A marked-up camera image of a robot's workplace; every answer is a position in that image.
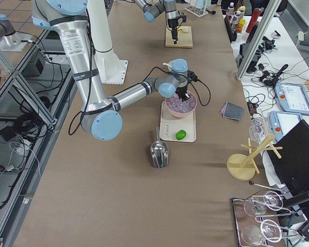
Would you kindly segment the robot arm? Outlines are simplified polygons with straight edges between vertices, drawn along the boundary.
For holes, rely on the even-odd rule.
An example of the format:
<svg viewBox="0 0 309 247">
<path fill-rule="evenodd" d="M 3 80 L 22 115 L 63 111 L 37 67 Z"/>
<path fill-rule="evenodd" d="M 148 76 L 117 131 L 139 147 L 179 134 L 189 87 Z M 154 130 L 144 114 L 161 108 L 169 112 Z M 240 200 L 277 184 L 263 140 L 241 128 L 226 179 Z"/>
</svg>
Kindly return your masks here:
<svg viewBox="0 0 309 247">
<path fill-rule="evenodd" d="M 161 13 L 165 13 L 168 27 L 171 29 L 171 36 L 174 44 L 178 41 L 178 19 L 179 12 L 176 8 L 176 1 L 158 1 L 155 5 L 151 5 L 146 1 L 135 0 L 135 3 L 142 9 L 147 22 L 154 21 Z"/>
<path fill-rule="evenodd" d="M 104 1 L 32 1 L 34 25 L 55 31 L 61 40 L 83 101 L 79 124 L 98 140 L 112 140 L 121 131 L 119 111 L 158 92 L 165 98 L 187 93 L 187 62 L 176 59 L 166 77 L 146 78 L 107 97 L 104 83 L 123 77 L 127 62 L 114 53 Z"/>
</svg>

